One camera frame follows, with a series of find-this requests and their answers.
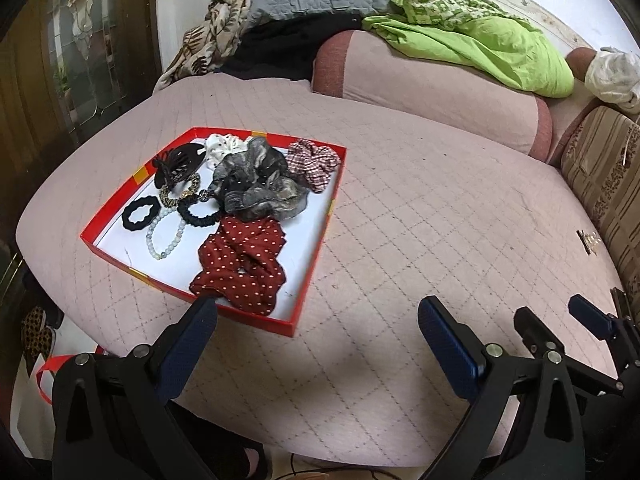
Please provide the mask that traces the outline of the leaf print beige cloth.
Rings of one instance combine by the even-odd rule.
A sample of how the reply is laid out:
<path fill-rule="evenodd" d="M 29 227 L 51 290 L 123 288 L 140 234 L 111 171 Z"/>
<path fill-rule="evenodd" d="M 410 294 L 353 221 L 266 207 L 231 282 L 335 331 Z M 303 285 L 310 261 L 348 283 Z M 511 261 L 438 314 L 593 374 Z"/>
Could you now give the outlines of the leaf print beige cloth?
<path fill-rule="evenodd" d="M 184 33 L 178 53 L 158 78 L 153 92 L 223 66 L 239 47 L 251 3 L 252 0 L 210 0 L 204 20 Z"/>

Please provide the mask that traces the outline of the red polka dot scrunchie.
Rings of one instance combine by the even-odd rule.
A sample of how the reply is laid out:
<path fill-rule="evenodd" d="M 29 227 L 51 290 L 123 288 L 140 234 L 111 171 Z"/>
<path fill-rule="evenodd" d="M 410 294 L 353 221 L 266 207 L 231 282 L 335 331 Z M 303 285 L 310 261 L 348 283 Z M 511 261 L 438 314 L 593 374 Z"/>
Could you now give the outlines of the red polka dot scrunchie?
<path fill-rule="evenodd" d="M 202 270 L 189 289 L 198 297 L 224 298 L 242 312 L 267 316 L 286 282 L 278 255 L 285 245 L 280 222 L 224 217 L 198 248 Z"/>

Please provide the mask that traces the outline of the black hair claw clip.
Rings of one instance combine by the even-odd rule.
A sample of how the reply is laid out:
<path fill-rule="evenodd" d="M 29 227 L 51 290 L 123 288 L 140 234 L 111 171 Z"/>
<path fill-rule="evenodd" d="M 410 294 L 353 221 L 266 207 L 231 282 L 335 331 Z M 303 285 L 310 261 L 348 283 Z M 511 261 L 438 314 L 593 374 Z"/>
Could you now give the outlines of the black hair claw clip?
<path fill-rule="evenodd" d="M 206 148 L 202 144 L 186 143 L 156 155 L 152 159 L 155 187 L 160 190 L 167 186 L 172 190 L 198 170 L 205 153 Z"/>

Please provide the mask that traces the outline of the wooden glass door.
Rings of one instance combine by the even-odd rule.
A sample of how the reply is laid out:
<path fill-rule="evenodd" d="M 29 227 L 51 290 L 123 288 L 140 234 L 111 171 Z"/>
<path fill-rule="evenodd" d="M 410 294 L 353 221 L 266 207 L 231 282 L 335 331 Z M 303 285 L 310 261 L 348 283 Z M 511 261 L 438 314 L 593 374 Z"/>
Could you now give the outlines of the wooden glass door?
<path fill-rule="evenodd" d="M 16 229 L 32 198 L 38 236 L 74 238 L 85 147 L 151 94 L 160 74 L 155 0 L 1 0 L 1 302 L 37 287 Z"/>

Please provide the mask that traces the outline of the red shallow box tray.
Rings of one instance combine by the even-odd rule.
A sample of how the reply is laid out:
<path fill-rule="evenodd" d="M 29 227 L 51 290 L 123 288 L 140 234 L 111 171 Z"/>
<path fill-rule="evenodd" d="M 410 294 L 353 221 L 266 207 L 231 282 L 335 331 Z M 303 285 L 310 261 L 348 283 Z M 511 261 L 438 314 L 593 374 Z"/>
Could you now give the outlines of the red shallow box tray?
<path fill-rule="evenodd" d="M 146 242 L 147 229 L 128 231 L 122 225 L 126 206 L 139 197 L 159 196 L 154 185 L 156 169 L 149 160 L 129 177 L 96 212 L 80 233 L 80 238 L 98 257 L 134 278 L 171 296 L 192 302 L 189 285 L 201 271 L 198 248 L 216 226 L 186 226 L 181 240 L 163 259 L 154 258 Z M 282 223 L 285 245 L 278 255 L 285 283 L 277 293 L 276 307 L 270 315 L 242 312 L 229 301 L 218 301 L 218 311 L 233 321 L 291 337 L 296 332 L 303 303 L 326 234 L 343 168 L 331 174 L 328 187 L 308 196 L 307 208 L 297 217 Z"/>

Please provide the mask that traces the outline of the pink quilted mattress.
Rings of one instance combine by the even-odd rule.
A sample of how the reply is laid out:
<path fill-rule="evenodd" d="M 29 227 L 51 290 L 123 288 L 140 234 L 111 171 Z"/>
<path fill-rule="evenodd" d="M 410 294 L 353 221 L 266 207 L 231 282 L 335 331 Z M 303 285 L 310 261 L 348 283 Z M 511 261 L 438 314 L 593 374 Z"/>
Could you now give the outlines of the pink quilted mattress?
<path fill-rule="evenodd" d="M 438 122 L 311 92 L 286 79 L 186 78 L 97 133 L 40 186 L 17 246 L 54 302 L 108 351 L 127 353 L 186 304 L 93 255 L 80 234 L 144 162 L 191 127 L 344 146 L 346 165 L 294 337 L 221 320 L 181 403 L 298 455 L 428 464 L 466 405 L 416 322 L 435 295 L 480 339 L 521 354 L 530 307 L 567 353 L 603 373 L 608 349 L 567 312 L 575 294 L 611 311 L 618 279 L 558 170 Z"/>

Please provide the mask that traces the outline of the pink checked scrunchie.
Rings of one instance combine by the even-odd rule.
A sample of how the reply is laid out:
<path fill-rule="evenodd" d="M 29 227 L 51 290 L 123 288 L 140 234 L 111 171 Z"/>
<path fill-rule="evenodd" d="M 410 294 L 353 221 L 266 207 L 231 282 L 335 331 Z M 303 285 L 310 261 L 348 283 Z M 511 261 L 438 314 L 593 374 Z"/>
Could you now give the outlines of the pink checked scrunchie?
<path fill-rule="evenodd" d="M 302 177 L 314 193 L 322 193 L 326 189 L 334 170 L 341 163 L 333 148 L 315 144 L 309 139 L 299 139 L 290 144 L 285 159 L 288 171 Z"/>

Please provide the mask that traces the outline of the grey satin scrunchie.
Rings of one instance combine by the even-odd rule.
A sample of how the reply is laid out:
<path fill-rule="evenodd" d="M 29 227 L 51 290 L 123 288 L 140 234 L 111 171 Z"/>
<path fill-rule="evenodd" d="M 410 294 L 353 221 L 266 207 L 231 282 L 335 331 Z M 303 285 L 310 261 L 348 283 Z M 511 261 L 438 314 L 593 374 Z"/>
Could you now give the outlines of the grey satin scrunchie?
<path fill-rule="evenodd" d="M 224 156 L 207 188 L 224 216 L 244 222 L 280 222 L 307 207 L 309 188 L 288 171 L 285 156 L 262 136 L 252 136 L 244 152 Z"/>

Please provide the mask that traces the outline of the pink bolster pillow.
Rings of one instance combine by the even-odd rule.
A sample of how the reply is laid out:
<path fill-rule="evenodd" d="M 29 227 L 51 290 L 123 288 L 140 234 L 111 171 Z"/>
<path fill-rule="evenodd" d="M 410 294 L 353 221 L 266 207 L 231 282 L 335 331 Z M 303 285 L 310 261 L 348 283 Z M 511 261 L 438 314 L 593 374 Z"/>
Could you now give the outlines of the pink bolster pillow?
<path fill-rule="evenodd" d="M 552 117 L 540 96 L 475 68 L 408 58 L 370 32 L 340 32 L 322 44 L 311 87 L 434 120 L 541 162 L 550 152 Z"/>

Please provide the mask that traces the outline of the green crumpled cloth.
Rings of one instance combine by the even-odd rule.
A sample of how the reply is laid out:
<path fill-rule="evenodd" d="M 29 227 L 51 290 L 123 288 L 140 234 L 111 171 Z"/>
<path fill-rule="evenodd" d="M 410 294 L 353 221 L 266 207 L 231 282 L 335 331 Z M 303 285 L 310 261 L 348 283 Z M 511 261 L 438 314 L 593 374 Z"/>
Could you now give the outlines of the green crumpled cloth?
<path fill-rule="evenodd" d="M 525 18 L 490 0 L 390 0 L 391 14 L 371 15 L 362 28 L 418 60 L 476 70 L 513 90 L 562 99 L 574 75 L 560 50 Z"/>

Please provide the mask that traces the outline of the black cloth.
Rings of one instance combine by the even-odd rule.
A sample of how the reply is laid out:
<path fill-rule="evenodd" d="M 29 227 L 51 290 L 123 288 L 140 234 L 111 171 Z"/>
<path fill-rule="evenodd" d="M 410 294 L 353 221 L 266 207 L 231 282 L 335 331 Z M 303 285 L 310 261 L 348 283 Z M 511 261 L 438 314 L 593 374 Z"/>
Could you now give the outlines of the black cloth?
<path fill-rule="evenodd" d="M 256 25 L 242 36 L 235 54 L 219 71 L 243 80 L 311 81 L 314 59 L 322 44 L 340 32 L 360 29 L 361 22 L 360 13 L 337 12 Z"/>

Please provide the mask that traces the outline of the small gold hair pin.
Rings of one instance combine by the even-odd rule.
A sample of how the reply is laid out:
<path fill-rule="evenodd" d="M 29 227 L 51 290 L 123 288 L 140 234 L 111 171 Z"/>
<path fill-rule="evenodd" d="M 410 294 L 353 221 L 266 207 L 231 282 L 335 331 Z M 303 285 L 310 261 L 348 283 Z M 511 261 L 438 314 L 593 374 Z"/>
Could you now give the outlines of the small gold hair pin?
<path fill-rule="evenodd" d="M 602 245 L 602 240 L 600 236 L 596 232 L 587 232 L 584 230 L 577 230 L 576 234 L 584 246 L 585 251 L 588 255 L 597 255 L 600 246 Z"/>

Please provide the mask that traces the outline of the white cherry print scrunchie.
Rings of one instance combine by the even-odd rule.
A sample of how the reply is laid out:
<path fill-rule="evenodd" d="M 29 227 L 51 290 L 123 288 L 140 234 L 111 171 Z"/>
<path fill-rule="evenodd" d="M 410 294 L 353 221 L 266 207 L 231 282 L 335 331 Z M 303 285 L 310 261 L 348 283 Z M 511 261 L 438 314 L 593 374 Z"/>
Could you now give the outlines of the white cherry print scrunchie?
<path fill-rule="evenodd" d="M 204 162 L 209 170 L 215 170 L 227 155 L 247 150 L 248 141 L 234 134 L 211 134 L 204 144 Z"/>

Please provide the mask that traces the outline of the striped brown cushion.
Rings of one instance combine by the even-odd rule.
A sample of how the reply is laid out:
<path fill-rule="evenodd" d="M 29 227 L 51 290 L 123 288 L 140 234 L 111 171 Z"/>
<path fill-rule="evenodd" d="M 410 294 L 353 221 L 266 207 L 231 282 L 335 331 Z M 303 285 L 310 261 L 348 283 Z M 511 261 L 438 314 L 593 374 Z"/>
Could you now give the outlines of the striped brown cushion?
<path fill-rule="evenodd" d="M 568 141 L 561 174 L 608 248 L 638 320 L 639 125 L 612 108 L 595 108 Z"/>

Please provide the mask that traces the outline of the white plastic bag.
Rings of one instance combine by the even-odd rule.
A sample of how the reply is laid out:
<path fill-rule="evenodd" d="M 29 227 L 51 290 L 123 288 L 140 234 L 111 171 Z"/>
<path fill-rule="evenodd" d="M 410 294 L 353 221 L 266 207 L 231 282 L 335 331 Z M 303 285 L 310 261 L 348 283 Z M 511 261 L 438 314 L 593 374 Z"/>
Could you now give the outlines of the white plastic bag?
<path fill-rule="evenodd" d="M 639 55 L 612 47 L 599 50 L 585 74 L 586 88 L 602 102 L 639 114 Z"/>

